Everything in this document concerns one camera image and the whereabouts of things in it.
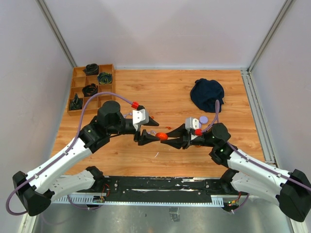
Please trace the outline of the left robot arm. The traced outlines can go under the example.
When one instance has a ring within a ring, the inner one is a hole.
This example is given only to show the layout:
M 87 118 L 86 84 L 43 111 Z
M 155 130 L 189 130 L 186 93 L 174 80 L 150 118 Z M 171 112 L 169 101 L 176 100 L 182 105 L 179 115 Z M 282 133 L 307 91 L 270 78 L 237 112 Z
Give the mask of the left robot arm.
M 159 123 L 138 103 L 134 102 L 132 107 L 134 110 L 132 118 L 129 119 L 121 113 L 118 102 L 105 102 L 90 123 L 79 127 L 76 136 L 55 156 L 27 173 L 19 171 L 13 176 L 13 193 L 17 195 L 28 215 L 36 216 L 44 212 L 53 201 L 75 191 L 101 191 L 104 180 L 101 178 L 102 173 L 95 167 L 89 167 L 63 180 L 60 176 L 106 145 L 112 135 L 132 134 L 134 141 L 140 146 L 158 140 L 140 128 L 142 125 L 157 127 Z

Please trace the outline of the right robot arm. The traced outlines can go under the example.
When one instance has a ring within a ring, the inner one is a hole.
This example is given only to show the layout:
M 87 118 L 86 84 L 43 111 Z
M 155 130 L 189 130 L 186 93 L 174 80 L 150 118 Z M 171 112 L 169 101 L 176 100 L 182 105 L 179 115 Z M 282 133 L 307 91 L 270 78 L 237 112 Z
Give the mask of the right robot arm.
M 280 169 L 246 154 L 229 143 L 231 135 L 222 123 L 210 125 L 207 130 L 181 125 L 157 137 L 176 149 L 211 147 L 212 160 L 227 168 L 220 182 L 225 194 L 238 191 L 260 197 L 297 222 L 303 222 L 311 210 L 311 183 L 304 172 Z

